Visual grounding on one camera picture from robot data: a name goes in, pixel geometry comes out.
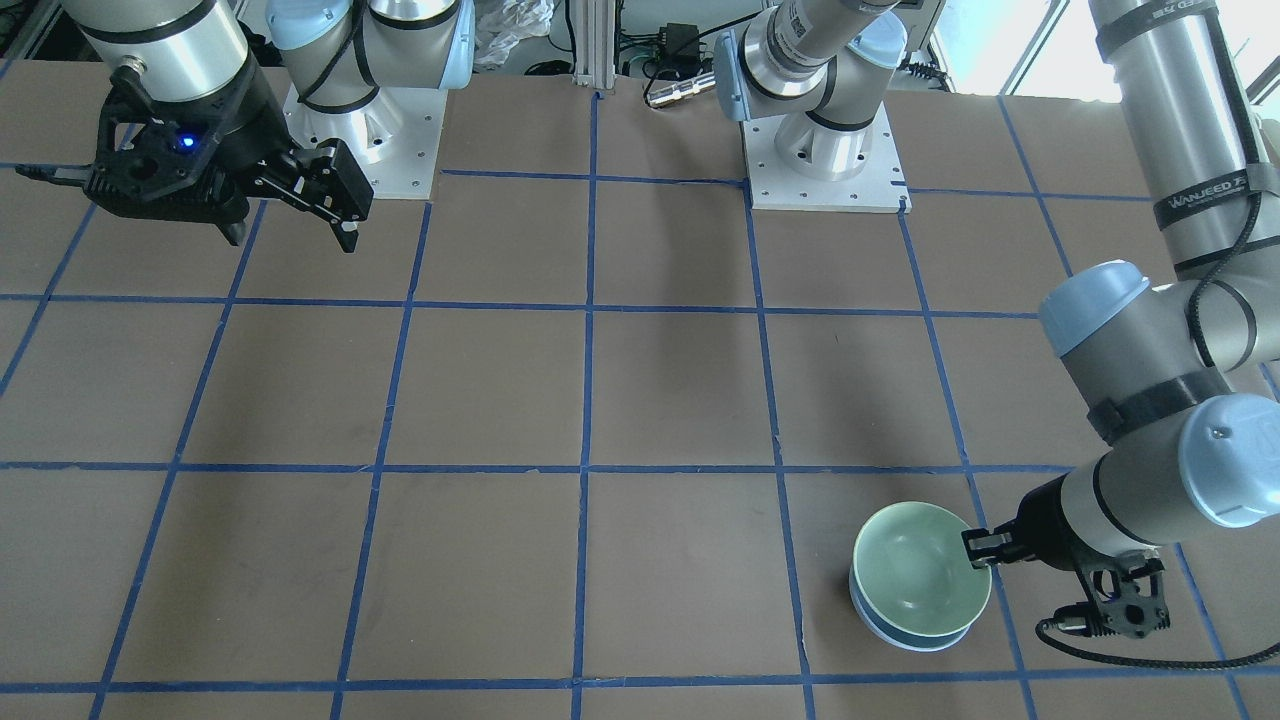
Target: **metal mounting plate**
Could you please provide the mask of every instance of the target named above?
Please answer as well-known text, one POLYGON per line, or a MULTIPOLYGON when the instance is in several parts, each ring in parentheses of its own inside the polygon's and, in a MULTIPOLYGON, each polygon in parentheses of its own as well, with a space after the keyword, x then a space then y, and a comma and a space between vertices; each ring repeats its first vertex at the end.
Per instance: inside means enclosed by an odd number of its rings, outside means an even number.
MULTIPOLYGON (((404 114, 404 128, 379 147, 381 160, 370 161, 358 146, 347 140, 352 154, 374 186, 374 197, 381 200, 430 200, 435 178, 435 159, 440 151, 440 129, 444 124, 444 106, 448 91, 416 87, 384 87, 383 92, 404 114)), ((314 147, 310 137, 300 137, 297 127, 301 113, 315 113, 298 105, 298 91, 289 88, 284 100, 284 119, 293 140, 303 147, 314 147)))
POLYGON ((893 142, 884 105, 881 105, 869 128, 874 136, 867 164, 847 181, 809 178, 783 163, 773 145, 782 117, 746 120, 741 124, 746 170, 751 178, 751 201, 758 210, 897 213, 900 205, 906 202, 906 211, 911 211, 911 196, 906 191, 897 143, 893 142))

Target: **bowl rim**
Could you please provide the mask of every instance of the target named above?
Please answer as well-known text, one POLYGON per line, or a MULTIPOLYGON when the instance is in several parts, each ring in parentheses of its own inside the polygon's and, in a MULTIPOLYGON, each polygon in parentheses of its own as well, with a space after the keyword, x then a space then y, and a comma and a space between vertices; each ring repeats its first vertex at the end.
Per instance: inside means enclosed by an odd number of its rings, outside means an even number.
POLYGON ((919 500, 908 500, 908 501, 902 501, 902 502, 895 502, 892 505, 886 505, 884 507, 881 507, 879 510, 877 510, 870 518, 868 518, 867 521, 863 523, 863 527, 858 530, 858 537, 854 539, 854 552, 852 552, 852 559, 851 559, 850 573, 852 574, 854 582, 858 585, 859 594, 863 596, 863 600, 867 603, 867 610, 870 611, 870 612, 874 612, 876 616, 879 618, 881 620, 883 620, 887 625, 890 625, 892 628, 896 628, 896 629, 899 629, 899 630, 901 630, 901 632, 904 632, 906 634, 915 635, 915 637, 919 637, 919 638, 943 638, 943 637, 947 637, 947 635, 952 635, 952 634, 955 634, 957 632, 961 632, 965 628, 969 628, 970 625, 973 625, 978 620, 978 618, 982 616, 982 612, 987 609, 987 605, 991 602, 992 574, 991 574, 991 569, 989 568, 987 569, 986 573, 983 573, 983 577, 986 579, 986 592, 983 593, 982 603, 975 607, 975 610, 973 612, 973 616, 968 621, 965 621, 964 625, 961 625, 959 628, 954 628, 954 629, 943 632, 943 633, 922 633, 919 630, 913 630, 910 628, 904 628, 900 624, 892 621, 878 607, 876 607, 876 603, 872 601, 870 596, 867 593, 865 585, 863 584, 861 573, 859 573, 859 570, 858 570, 858 547, 861 544, 863 537, 865 536, 867 529, 869 527, 872 527, 872 524, 876 523, 876 520, 878 518, 881 518, 882 515, 884 515, 886 512, 888 512, 891 510, 900 510, 904 506, 919 506, 919 507, 928 509, 931 512, 934 512, 934 511, 940 512, 942 515, 946 515, 948 518, 955 519, 955 521, 957 523, 957 528, 960 528, 960 529, 969 529, 969 523, 966 523, 964 520, 964 518, 960 518, 959 515, 956 515, 955 512, 947 510, 946 507, 942 507, 941 505, 934 505, 932 502, 923 502, 923 501, 919 501, 919 500))

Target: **blue tape line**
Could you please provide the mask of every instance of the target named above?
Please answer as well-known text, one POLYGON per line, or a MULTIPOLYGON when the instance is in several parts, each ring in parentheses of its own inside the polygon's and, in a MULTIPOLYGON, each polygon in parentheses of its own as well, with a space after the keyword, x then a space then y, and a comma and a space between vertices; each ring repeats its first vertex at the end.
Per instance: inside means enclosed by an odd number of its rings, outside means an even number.
MULTIPOLYGON (((1219 638, 1217 629, 1213 626, 1213 619, 1210 618, 1208 606, 1204 605, 1204 596, 1199 591, 1199 583, 1196 582, 1196 575, 1192 573, 1190 564, 1187 562, 1187 553, 1183 551, 1181 543, 1174 544, 1174 555, 1178 556, 1178 564, 1181 566, 1183 575, 1187 577, 1187 584, 1192 589, 1192 598, 1196 601, 1196 610, 1199 612, 1201 623, 1204 625, 1204 634, 1208 635, 1208 642, 1213 648, 1213 655, 1219 660, 1226 660, 1226 652, 1222 650, 1222 641, 1219 638)), ((1249 720, 1249 710, 1245 707, 1244 698, 1240 696, 1240 687, 1230 671, 1226 673, 1226 687, 1231 692, 1231 700, 1235 702, 1235 711, 1239 714, 1240 720, 1249 720)))
MULTIPOLYGON (((40 295, 0 295, 0 301, 33 301, 40 300, 40 295)), ((219 305, 225 301, 223 297, 197 297, 197 296, 147 296, 147 295, 54 295, 51 302, 141 302, 141 304, 173 304, 173 305, 219 305)), ((403 304, 396 300, 325 300, 305 297, 238 297, 236 305, 288 305, 306 307, 401 307, 403 304)), ((516 310, 516 311, 553 311, 553 313, 705 313, 705 314, 735 314, 753 315, 760 310, 756 307, 717 306, 717 305, 586 305, 566 302, 477 302, 477 301, 443 301, 443 300, 417 300, 413 307, 439 309, 439 310, 516 310)), ((1006 320, 1036 320, 1036 313, 1012 313, 998 310, 933 310, 934 318, 983 318, 1006 320)), ((883 316, 883 318, 922 318, 924 313, 909 309, 882 309, 882 307, 765 307, 767 315, 849 315, 849 316, 883 316)))
POLYGON ((582 173, 520 173, 511 170, 440 170, 442 176, 460 176, 470 178, 526 178, 526 179, 567 179, 585 181, 591 176, 582 173))
MULTIPOLYGON (((151 471, 166 470, 168 462, 100 462, 79 460, 8 460, 0 461, 0 470, 100 470, 100 471, 151 471)), ((576 474, 581 465, 383 465, 384 473, 401 474, 576 474)), ((778 470, 788 475, 963 475, 977 474, 1062 474, 1073 468, 1066 465, 589 465, 590 473, 609 474, 773 474, 778 470)), ((289 474, 347 474, 371 473, 372 465, 307 465, 280 462, 179 462, 182 473, 289 473, 289 474)))
POLYGON ((769 441, 773 447, 773 466, 778 491, 778 520, 782 528, 782 551, 787 564, 787 585, 791 593, 791 623, 795 625, 796 653, 804 688, 806 720, 817 719, 813 683, 809 682, 809 653, 804 644, 804 606, 800 602, 800 578, 796 571, 795 541, 791 536, 791 506, 787 502, 787 477, 782 470, 782 433, 778 427, 778 404, 773 388, 773 361, 769 355, 769 328, 764 313, 764 282, 760 278, 760 256, 755 243, 755 218, 751 214, 751 188, 742 186, 742 208, 746 214, 746 245, 751 258, 751 290, 755 293, 755 320, 760 332, 760 361, 764 372, 764 398, 769 410, 769 441))
POLYGON ((964 190, 952 187, 911 187, 911 192, 925 195, 973 195, 978 197, 1052 197, 1053 200, 1100 200, 1110 202, 1151 202, 1140 195, 1088 195, 1080 192, 1025 192, 1016 190, 964 190))
POLYGON ((426 474, 426 475, 452 475, 452 474, 489 474, 489 475, 526 475, 530 473, 576 475, 582 468, 580 465, 384 465, 384 473, 426 474))
POLYGON ((456 170, 444 169, 440 174, 461 176, 472 178, 525 178, 525 179, 558 179, 558 181, 595 181, 595 182, 622 182, 641 184, 723 184, 730 187, 742 187, 745 182, 737 178, 646 178, 637 176, 602 176, 596 172, 596 165, 591 165, 588 174, 582 173, 524 173, 515 170, 456 170))
POLYGON ((600 182, 630 182, 643 184, 722 184, 728 187, 742 187, 746 183, 741 179, 730 178, 641 178, 635 176, 596 176, 600 182))
MULTIPOLYGON (((369 509, 365 515, 365 532, 360 541, 360 557, 356 561, 356 582, 351 591, 351 610, 347 612, 347 629, 342 639, 342 655, 338 660, 337 682, 347 680, 351 670, 351 655, 356 644, 356 626, 360 621, 360 607, 365 597, 365 578, 369 573, 369 552, 374 544, 374 527, 378 523, 378 500, 381 493, 383 474, 387 464, 387 446, 390 443, 392 423, 396 419, 396 398, 399 395, 401 372, 404 368, 404 347, 408 345, 408 331, 413 322, 413 296, 417 293, 419 277, 422 273, 422 256, 426 252, 426 236, 431 227, 431 204, 422 206, 422 222, 417 234, 417 251, 413 255, 413 269, 408 278, 408 290, 401 302, 399 336, 396 340, 396 360, 392 363, 390 383, 387 388, 387 410, 383 414, 383 430, 378 437, 378 454, 374 457, 374 477, 369 483, 369 509)), ((333 693, 329 716, 342 717, 343 689, 333 693)))
POLYGON ((573 688, 570 701, 571 720, 582 717, 582 667, 586 653, 586 561, 588 561, 588 529, 590 512, 591 478, 588 465, 591 461, 591 393, 593 393, 593 355, 595 348, 595 231, 596 231, 596 200, 599 182, 596 172, 599 169, 599 127, 600 127, 600 92, 591 94, 591 181, 588 193, 586 217, 586 305, 584 318, 584 350, 582 350, 582 450, 579 456, 581 470, 579 471, 577 495, 577 552, 573 569, 573 688))
POLYGON ((77 460, 14 460, 0 462, 0 470, 99 470, 99 471, 164 471, 168 462, 82 462, 77 460))
POLYGON ((120 651, 124 648, 124 637, 129 632, 129 624, 133 620, 133 611, 138 605, 138 594, 142 591, 142 583, 146 580, 147 569, 151 565, 151 553, 155 551, 156 538, 160 536, 160 523, 164 520, 165 510, 169 507, 169 497, 173 495, 173 486, 178 478, 178 465, 182 462, 182 454, 187 450, 187 441, 191 438, 191 428, 196 423, 196 414, 200 410, 200 401, 205 396, 205 388, 209 386, 209 375, 214 369, 214 360, 218 357, 218 350, 221 347, 223 337, 227 332, 227 322, 230 319, 232 307, 234 304, 232 299, 239 291, 241 281, 244 279, 244 268, 248 266, 248 259, 253 252, 253 245, 257 240, 257 232, 262 225, 262 215, 266 213, 266 201, 260 201, 257 204, 257 215, 253 218, 252 229, 248 233, 248 240, 244 241, 244 250, 241 252, 239 265, 236 268, 236 275, 232 278, 232 286, 227 291, 227 299, 223 302, 223 313, 218 320, 218 327, 214 329, 214 337, 209 343, 209 352, 205 354, 205 364, 200 370, 200 379, 196 380, 196 389, 192 393, 191 404, 187 406, 187 416, 182 423, 182 432, 178 433, 178 443, 173 451, 173 459, 169 461, 169 471, 165 475, 164 486, 160 488, 160 497, 156 500, 155 511, 151 515, 151 525, 147 529, 146 541, 142 544, 142 553, 138 557, 137 569, 133 573, 133 583, 129 585, 129 593, 124 601, 124 610, 120 612, 120 623, 115 629, 115 638, 111 641, 111 650, 106 656, 106 665, 102 667, 102 680, 101 687, 93 696, 93 705, 90 708, 88 720, 99 720, 102 714, 102 703, 106 701, 106 691, 111 684, 111 679, 115 676, 115 666, 120 660, 120 651))
POLYGON ((1023 150, 1023 142, 1018 138, 1018 131, 1014 129, 1014 120, 1009 117, 1009 108, 1005 106, 1004 96, 996 96, 996 104, 1000 105, 1000 114, 1005 118, 1005 127, 1009 128, 1009 136, 1014 140, 1014 150, 1018 151, 1018 159, 1023 163, 1023 172, 1027 173, 1027 182, 1032 186, 1032 192, 1036 193, 1036 202, 1041 208, 1041 215, 1044 217, 1044 227, 1048 228, 1050 237, 1053 238, 1053 247, 1057 249, 1057 256, 1062 261, 1062 270, 1066 272, 1066 277, 1074 275, 1071 272, 1071 261, 1066 259, 1066 249, 1062 247, 1062 240, 1057 237, 1057 228, 1053 227, 1053 218, 1048 214, 1048 205, 1044 204, 1044 195, 1041 193, 1039 184, 1036 182, 1036 173, 1032 172, 1030 160, 1027 159, 1027 151, 1023 150))
POLYGON ((933 364, 937 368, 938 380, 942 384, 942 397, 947 404, 947 418, 951 420, 951 434, 955 437, 956 452, 960 455, 960 464, 969 465, 969 451, 965 447, 964 430, 960 428, 960 414, 956 410, 955 396, 951 393, 951 380, 947 377, 946 363, 942 359, 942 346, 938 342, 938 331, 933 324, 929 299, 924 292, 924 277, 920 274, 920 263, 915 256, 915 245, 911 242, 911 231, 906 227, 905 202, 900 204, 897 227, 902 232, 902 242, 906 246, 906 258, 911 264, 911 275, 915 279, 915 292, 920 300, 920 309, 924 311, 924 329, 929 336, 929 346, 933 351, 933 364))
POLYGON ((1276 378, 1271 374, 1271 368, 1266 363, 1262 363, 1258 365, 1258 369, 1262 370, 1262 379, 1267 380, 1267 384, 1271 386, 1271 395, 1280 401, 1280 384, 1276 384, 1276 378))
POLYGON ((79 247, 81 240, 84 238, 84 231, 88 229, 88 223, 93 219, 93 211, 96 209, 96 205, 90 205, 88 210, 84 210, 84 217, 81 218, 81 224, 76 228, 76 234, 72 236, 72 241, 67 245, 67 251, 63 252, 63 259, 58 263, 58 268, 54 269, 52 277, 49 278, 49 284, 45 286, 45 293, 41 296, 40 305, 36 306, 36 311, 31 315, 31 322, 27 323, 27 332, 22 334, 22 340, 18 342, 18 348, 14 350, 13 357, 9 360, 9 366, 5 369, 4 375, 0 375, 0 397, 4 397, 5 392, 9 391, 9 383, 13 382, 13 375, 18 372, 18 364, 22 363, 23 356, 27 354, 31 338, 36 336, 36 328, 40 327, 40 319, 45 316, 45 310, 49 307, 49 299, 54 295, 54 288, 58 287, 58 282, 63 279, 63 273, 67 272, 67 265, 70 264, 72 255, 74 255, 76 249, 79 247))
POLYGON ((55 295, 49 299, 51 302, 114 302, 114 304, 148 304, 148 305, 223 305, 225 297, 174 297, 163 295, 55 295))
MULTIPOLYGON (((974 512, 978 515, 978 523, 983 527, 987 524, 986 511, 982 506, 982 498, 978 495, 978 484, 973 475, 973 465, 969 457, 969 448, 964 439, 964 428, 960 425, 960 411, 956 409, 955 393, 951 391, 951 379, 947 375, 946 360, 942 356, 942 343, 938 341, 938 331, 933 323, 933 311, 929 306, 929 297, 924 288, 924 277, 920 274, 920 263, 915 255, 915 245, 911 242, 911 231, 906 227, 906 202, 904 201, 899 206, 897 213, 899 229, 902 232, 902 242, 906 246, 906 256, 911 265, 911 275, 915 278, 915 290, 920 299, 920 309, 924 311, 924 328, 929 336, 929 346, 933 351, 933 363, 938 372, 938 382, 942 386, 942 397, 946 401, 947 416, 951 420, 951 434, 955 438, 956 454, 960 456, 960 465, 964 468, 965 482, 969 486, 970 498, 974 505, 974 512)), ((996 588, 996 596, 1000 600, 1000 610, 1005 621, 1005 632, 1009 635, 1009 650, 1014 659, 1014 667, 1016 667, 1019 678, 1018 683, 1023 691, 1023 705, 1027 708, 1028 720, 1038 720, 1038 714, 1036 711, 1036 701, 1032 697, 1030 683, 1027 682, 1027 666, 1023 662, 1023 653, 1018 641, 1016 628, 1014 626, 1012 615, 1009 610, 1009 600, 1005 596, 1004 583, 1000 579, 998 573, 992 573, 993 584, 996 588)))
MULTIPOLYGON (((1275 678, 1280 666, 1254 665, 1233 670, 1236 675, 1275 678)), ((1036 682, 1221 676, 1222 670, 1156 670, 1147 667, 1069 667, 1061 670, 959 670, 950 673, 861 673, 819 674, 808 680, 815 685, 895 685, 920 683, 993 683, 1015 682, 1021 675, 1036 682)), ((591 689, 612 688, 714 688, 714 687, 790 687, 801 685, 800 675, 634 675, 614 678, 468 678, 468 679, 374 679, 348 680, 174 680, 174 682, 115 682, 110 694, 145 693, 282 693, 282 692, 422 692, 422 691, 564 691, 573 687, 591 689)), ((101 683, 0 683, 0 694, 87 694, 101 683)))

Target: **plastic bag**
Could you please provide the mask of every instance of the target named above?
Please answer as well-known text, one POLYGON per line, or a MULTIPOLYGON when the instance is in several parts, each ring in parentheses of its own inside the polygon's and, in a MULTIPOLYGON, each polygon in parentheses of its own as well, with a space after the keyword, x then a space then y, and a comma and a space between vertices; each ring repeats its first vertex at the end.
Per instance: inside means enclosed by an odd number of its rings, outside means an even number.
POLYGON ((511 49, 526 37, 550 33, 554 0, 475 0, 475 68, 489 72, 500 68, 511 49))

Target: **black band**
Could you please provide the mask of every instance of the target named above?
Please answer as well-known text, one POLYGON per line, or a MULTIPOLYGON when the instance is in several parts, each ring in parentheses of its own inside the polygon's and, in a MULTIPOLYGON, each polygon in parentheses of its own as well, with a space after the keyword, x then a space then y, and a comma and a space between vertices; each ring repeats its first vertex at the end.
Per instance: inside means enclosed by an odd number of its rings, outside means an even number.
POLYGON ((378 81, 374 79, 374 70, 369 68, 369 54, 365 53, 365 23, 360 23, 356 27, 356 37, 352 38, 351 44, 356 51, 356 68, 360 69, 360 77, 364 78, 365 85, 369 87, 378 87, 378 81))
POLYGON ((1235 170, 1180 190, 1152 205, 1160 229, 1203 213, 1210 208, 1235 200, 1249 192, 1248 170, 1235 170))
POLYGON ((358 110, 358 109, 364 108, 365 105, 369 105, 370 102, 372 102, 374 99, 378 97, 378 92, 380 90, 381 90, 380 87, 375 87, 374 90, 371 90, 369 92, 369 95, 361 97, 360 100, 356 100, 355 102, 347 102, 346 105, 316 105, 315 102, 311 102, 310 100, 306 101, 306 102, 303 102, 303 105, 306 105, 307 108, 311 108, 316 113, 324 113, 325 115, 344 115, 347 113, 358 110))
POLYGON ((1103 400, 1089 409, 1089 424, 1107 445, 1115 445, 1139 428, 1220 395, 1231 395, 1230 386, 1216 368, 1204 368, 1153 384, 1120 402, 1103 400))
POLYGON ((389 28, 394 28, 394 29, 426 29, 429 27, 443 26, 444 23, 449 22, 449 19, 453 18, 453 15, 458 14, 458 5, 461 5, 461 4, 462 4, 462 0, 457 0, 456 3, 453 3, 452 5, 449 5, 448 9, 445 9, 439 15, 431 15, 430 18, 424 18, 421 20, 398 20, 396 18, 388 18, 387 15, 379 15, 378 13, 375 13, 372 10, 370 10, 369 14, 374 17, 374 22, 375 23, 378 23, 380 26, 387 26, 389 28))
POLYGON ((763 95, 765 97, 769 97, 772 100, 795 100, 794 97, 786 97, 786 96, 782 96, 782 95, 776 95, 773 92, 769 92, 769 90, 767 87, 764 87, 763 85, 760 85, 760 81, 755 79, 755 76, 751 74, 750 68, 746 67, 746 37, 745 36, 744 36, 742 41, 737 44, 737 61, 739 61, 739 67, 744 69, 742 77, 746 78, 746 82, 751 87, 754 87, 756 92, 759 92, 760 95, 763 95))
MULTIPOLYGON (((1253 242, 1247 243, 1244 246, 1244 250, 1240 251, 1240 255, 1244 255, 1245 252, 1254 252, 1254 251, 1258 251, 1258 250, 1266 250, 1267 247, 1275 247, 1276 245, 1280 245, 1280 234, 1274 236, 1274 237, 1268 237, 1266 240, 1254 240, 1253 242)), ((1230 255, 1231 251, 1233 251, 1231 247, 1224 247, 1222 250, 1208 252, 1206 255, 1201 255, 1199 258, 1192 258, 1190 260, 1183 260, 1181 263, 1174 265, 1174 272, 1178 273, 1179 277, 1181 277, 1181 274, 1185 273, 1187 270, 1193 270, 1196 268, 1199 268, 1201 265, 1208 265, 1211 263, 1217 263, 1222 258, 1226 258, 1228 255, 1230 255)))
POLYGON ((1142 539, 1138 536, 1130 533, 1129 528, 1124 527, 1124 524, 1121 524, 1120 520, 1116 518, 1115 512, 1111 511, 1111 506, 1107 505, 1107 498, 1102 497, 1102 461, 1106 460, 1106 459, 1107 459, 1107 456, 1103 455, 1093 465, 1093 497, 1094 497, 1094 500, 1098 501, 1098 509, 1102 510, 1102 516, 1106 518, 1107 521, 1111 523, 1112 527, 1115 527, 1115 529, 1117 529, 1121 533, 1124 533, 1124 537, 1126 537, 1126 538, 1129 538, 1129 539, 1132 539, 1134 542, 1140 542, 1142 544, 1149 544, 1149 546, 1160 544, 1160 543, 1155 543, 1155 542, 1151 542, 1151 541, 1142 539))
POLYGON ((1217 3, 1213 0, 1146 3, 1098 28, 1098 53, 1102 55, 1103 63, 1110 63, 1112 53, 1140 35, 1165 23, 1216 10, 1217 3))
POLYGON ((831 96, 836 94, 836 65, 838 64, 835 58, 827 63, 827 86, 822 88, 822 100, 818 101, 815 110, 826 108, 827 102, 831 102, 831 96))
POLYGON ((1244 352, 1240 355, 1240 361, 1231 366, 1231 370, 1234 370, 1243 365, 1258 347, 1258 316, 1253 313, 1253 305, 1251 305, 1249 301, 1240 295, 1240 291, 1222 281, 1213 281, 1213 284, 1222 288, 1222 291, 1230 295, 1231 299, 1235 300, 1235 304, 1240 306, 1240 313, 1244 314, 1244 324, 1248 328, 1248 340, 1244 342, 1244 352))
POLYGON ((92 37, 93 40, 101 40, 102 42, 110 42, 111 45, 146 45, 147 42, 156 42, 160 40, 168 40, 179 32, 186 32, 193 27, 196 23, 209 17, 209 13, 214 12, 214 6, 218 3, 215 0, 200 0, 200 4, 191 9, 186 15, 165 23, 160 27, 152 27, 147 29, 137 29, 129 32, 110 32, 105 29, 97 29, 87 26, 76 23, 81 28, 81 32, 92 37))
POLYGON ((869 119, 867 119, 865 122, 861 122, 861 123, 837 123, 835 120, 828 120, 827 118, 823 118, 815 110, 809 110, 808 113, 805 113, 805 115, 810 120, 818 123, 819 126, 822 126, 822 127, 824 127, 827 129, 833 129, 836 132, 854 132, 854 131, 859 131, 859 129, 863 129, 864 127, 872 124, 873 122, 876 122, 876 115, 872 115, 869 119))

